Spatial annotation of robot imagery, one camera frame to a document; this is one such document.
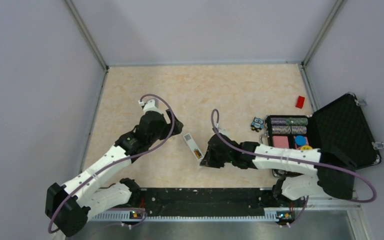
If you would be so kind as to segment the white remote control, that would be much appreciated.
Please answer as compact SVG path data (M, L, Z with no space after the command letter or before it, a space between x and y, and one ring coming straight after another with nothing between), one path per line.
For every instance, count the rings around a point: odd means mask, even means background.
M184 134L183 135L183 139L186 143L186 145L189 147L190 151L192 152L193 156L195 157L195 159L197 161L201 161L203 158L204 158L204 155L203 155L203 152L201 151L201 149L199 148L199 146L197 145L197 143L195 142L195 140L193 139L192 135L190 133L187 133L187 134ZM194 153L194 150L197 149L200 151L201 153L201 158L198 159Z

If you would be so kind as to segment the orange AAA battery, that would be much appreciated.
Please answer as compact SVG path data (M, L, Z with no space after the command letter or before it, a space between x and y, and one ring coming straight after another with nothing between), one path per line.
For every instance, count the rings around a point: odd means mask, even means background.
M198 149L195 149L193 152L198 159L200 159L202 157L201 152Z

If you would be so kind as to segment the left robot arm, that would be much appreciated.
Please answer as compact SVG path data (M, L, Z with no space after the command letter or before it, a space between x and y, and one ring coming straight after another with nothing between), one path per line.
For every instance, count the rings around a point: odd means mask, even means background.
M139 186L130 178L108 187L103 185L138 158L154 151L155 142L160 141L161 147L182 132L183 123L170 109L166 113L170 122L157 109L145 110L139 124L122 134L98 161L71 180L48 187L45 215L50 219L50 234L61 232L72 237L93 217L118 205L134 207L140 202Z

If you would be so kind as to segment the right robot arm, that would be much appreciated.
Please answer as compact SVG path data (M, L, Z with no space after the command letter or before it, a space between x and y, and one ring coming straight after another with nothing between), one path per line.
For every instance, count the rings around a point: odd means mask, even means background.
M298 150L278 148L254 141L237 143L223 134L215 134L200 166L223 168L229 163L240 169L277 169L297 173L287 176L273 187L273 200L287 206L304 196L328 195L352 200L355 172L337 166L339 159L321 149Z

